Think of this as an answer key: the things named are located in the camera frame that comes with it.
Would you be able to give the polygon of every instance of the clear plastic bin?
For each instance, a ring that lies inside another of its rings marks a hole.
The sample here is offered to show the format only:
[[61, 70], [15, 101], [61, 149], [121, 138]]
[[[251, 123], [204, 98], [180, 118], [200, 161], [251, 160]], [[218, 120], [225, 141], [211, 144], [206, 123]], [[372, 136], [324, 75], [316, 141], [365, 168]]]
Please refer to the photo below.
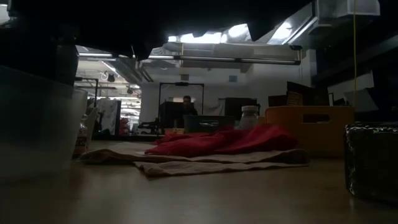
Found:
[[87, 92], [0, 66], [0, 182], [70, 166]]

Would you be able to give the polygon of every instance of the wooden table surface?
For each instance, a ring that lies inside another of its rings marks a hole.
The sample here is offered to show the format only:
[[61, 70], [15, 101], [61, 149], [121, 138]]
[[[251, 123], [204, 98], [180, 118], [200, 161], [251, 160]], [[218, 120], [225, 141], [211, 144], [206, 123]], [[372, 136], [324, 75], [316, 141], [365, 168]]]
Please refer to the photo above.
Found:
[[343, 161], [161, 179], [74, 163], [0, 186], [0, 223], [398, 223], [398, 209], [353, 198]]

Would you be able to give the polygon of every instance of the pipe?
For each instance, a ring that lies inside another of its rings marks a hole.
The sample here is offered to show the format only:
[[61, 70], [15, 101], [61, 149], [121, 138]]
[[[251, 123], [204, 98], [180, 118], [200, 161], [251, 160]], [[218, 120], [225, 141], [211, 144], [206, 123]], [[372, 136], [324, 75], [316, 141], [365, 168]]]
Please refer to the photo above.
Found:
[[[88, 57], [86, 53], [80, 53], [81, 57]], [[103, 54], [104, 56], [112, 58], [110, 54]], [[271, 65], [300, 65], [299, 60], [283, 60], [271, 58], [230, 58], [230, 57], [203, 57], [203, 56], [184, 56], [184, 55], [150, 55], [148, 59], [153, 60], [197, 60], [206, 62], [233, 62], [233, 63], [263, 63]]]

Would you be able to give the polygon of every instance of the beige towel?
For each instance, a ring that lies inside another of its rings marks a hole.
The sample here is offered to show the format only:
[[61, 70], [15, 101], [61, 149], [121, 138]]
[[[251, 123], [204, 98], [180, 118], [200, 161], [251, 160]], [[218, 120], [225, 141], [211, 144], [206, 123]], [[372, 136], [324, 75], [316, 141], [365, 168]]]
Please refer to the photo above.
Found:
[[141, 144], [131, 144], [129, 146], [124, 143], [118, 146], [111, 146], [111, 148], [112, 150], [100, 149], [88, 152], [82, 155], [80, 160], [85, 164], [132, 163], [148, 177], [210, 174], [308, 165], [308, 154], [303, 149], [186, 158], [180, 156], [144, 155]]

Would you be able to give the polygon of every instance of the person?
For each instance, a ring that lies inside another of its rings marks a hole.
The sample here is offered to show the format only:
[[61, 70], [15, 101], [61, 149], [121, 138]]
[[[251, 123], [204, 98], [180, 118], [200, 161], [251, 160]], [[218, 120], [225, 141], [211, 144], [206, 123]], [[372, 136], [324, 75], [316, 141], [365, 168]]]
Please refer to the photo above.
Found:
[[176, 114], [176, 119], [174, 120], [175, 128], [184, 128], [184, 115], [198, 115], [198, 111], [195, 109], [191, 96], [183, 97], [183, 105], [181, 110]]
[[195, 109], [192, 103], [191, 96], [183, 97], [183, 115], [198, 115], [198, 111]]

